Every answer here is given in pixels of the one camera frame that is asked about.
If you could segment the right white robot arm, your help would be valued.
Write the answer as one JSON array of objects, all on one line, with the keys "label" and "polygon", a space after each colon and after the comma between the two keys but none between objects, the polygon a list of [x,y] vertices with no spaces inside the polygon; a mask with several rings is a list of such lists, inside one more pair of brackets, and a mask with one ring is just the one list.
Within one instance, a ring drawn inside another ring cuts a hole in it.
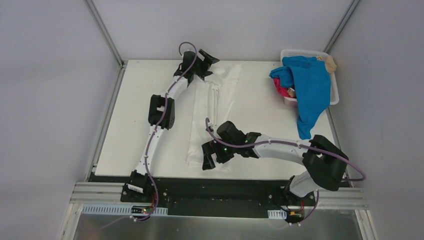
[{"label": "right white robot arm", "polygon": [[323,135],[311,140],[288,140],[270,137],[259,132],[243,133],[233,122],[222,123],[217,130],[207,126],[212,140],[202,144],[202,169],[212,170],[225,164],[235,155],[243,158],[273,158],[305,167],[292,176],[283,187],[284,200],[296,205],[319,188],[338,191],[346,171],[348,157]]}]

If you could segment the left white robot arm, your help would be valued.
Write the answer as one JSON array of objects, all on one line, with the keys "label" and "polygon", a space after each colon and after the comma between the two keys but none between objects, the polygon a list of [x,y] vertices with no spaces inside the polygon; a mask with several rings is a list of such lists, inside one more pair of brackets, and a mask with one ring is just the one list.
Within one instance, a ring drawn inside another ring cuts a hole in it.
[{"label": "left white robot arm", "polygon": [[170,86],[161,94],[150,97],[147,120],[149,133],[139,164],[130,173],[129,180],[122,187],[122,197],[134,195],[140,202],[149,201],[158,194],[151,164],[162,139],[174,126],[176,99],[191,85],[195,76],[201,80],[210,76],[212,65],[220,60],[203,49],[198,52],[187,50],[182,54],[182,62],[173,74]]}]

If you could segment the white t shirt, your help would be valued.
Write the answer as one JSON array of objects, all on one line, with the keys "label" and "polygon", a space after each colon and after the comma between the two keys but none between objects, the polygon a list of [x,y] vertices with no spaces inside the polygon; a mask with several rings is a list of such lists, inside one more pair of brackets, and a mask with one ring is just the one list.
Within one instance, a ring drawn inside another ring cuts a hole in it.
[{"label": "white t shirt", "polygon": [[186,164],[202,170],[202,144],[212,140],[206,130],[205,119],[213,127],[229,120],[235,102],[235,93],[242,72],[239,64],[212,65],[211,75],[195,81],[194,107]]}]

